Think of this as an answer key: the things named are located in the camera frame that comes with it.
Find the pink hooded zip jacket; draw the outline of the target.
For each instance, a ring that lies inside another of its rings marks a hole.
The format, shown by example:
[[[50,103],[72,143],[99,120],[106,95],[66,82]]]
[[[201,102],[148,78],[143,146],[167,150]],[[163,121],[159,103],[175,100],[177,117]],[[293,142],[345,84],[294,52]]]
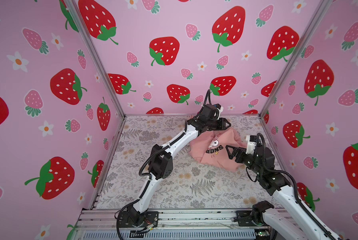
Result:
[[[246,148],[239,133],[229,128],[225,131],[207,131],[190,142],[190,154],[195,161],[230,172],[236,172],[240,166],[229,159],[226,146]]]

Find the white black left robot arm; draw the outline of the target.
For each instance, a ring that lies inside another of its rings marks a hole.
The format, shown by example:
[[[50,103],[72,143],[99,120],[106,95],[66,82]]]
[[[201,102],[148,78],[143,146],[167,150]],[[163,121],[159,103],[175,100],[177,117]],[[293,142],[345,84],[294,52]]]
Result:
[[[201,110],[191,119],[185,121],[184,129],[172,140],[163,145],[154,145],[149,158],[139,170],[140,177],[146,181],[135,201],[124,206],[117,220],[127,219],[139,226],[145,220],[150,201],[160,185],[173,171],[173,159],[183,147],[207,131],[224,131],[231,124],[220,115],[223,107],[211,103],[211,91],[208,90]]]

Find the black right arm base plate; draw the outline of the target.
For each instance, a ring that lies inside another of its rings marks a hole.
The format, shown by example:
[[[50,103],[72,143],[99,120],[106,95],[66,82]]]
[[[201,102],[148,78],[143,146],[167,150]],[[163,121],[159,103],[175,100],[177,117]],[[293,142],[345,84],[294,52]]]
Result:
[[[236,211],[237,217],[233,219],[233,222],[238,223],[240,227],[266,226],[263,214],[266,210],[273,208],[274,206],[268,201],[258,202],[252,206],[251,211]]]

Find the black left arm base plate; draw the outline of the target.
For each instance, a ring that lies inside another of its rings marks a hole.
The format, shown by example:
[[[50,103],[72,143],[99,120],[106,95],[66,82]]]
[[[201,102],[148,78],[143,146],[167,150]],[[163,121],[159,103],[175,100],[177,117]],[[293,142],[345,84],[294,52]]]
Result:
[[[150,225],[157,225],[159,219],[159,212],[144,212],[139,214],[137,212],[123,211],[118,214],[117,225],[120,228],[146,228]]]

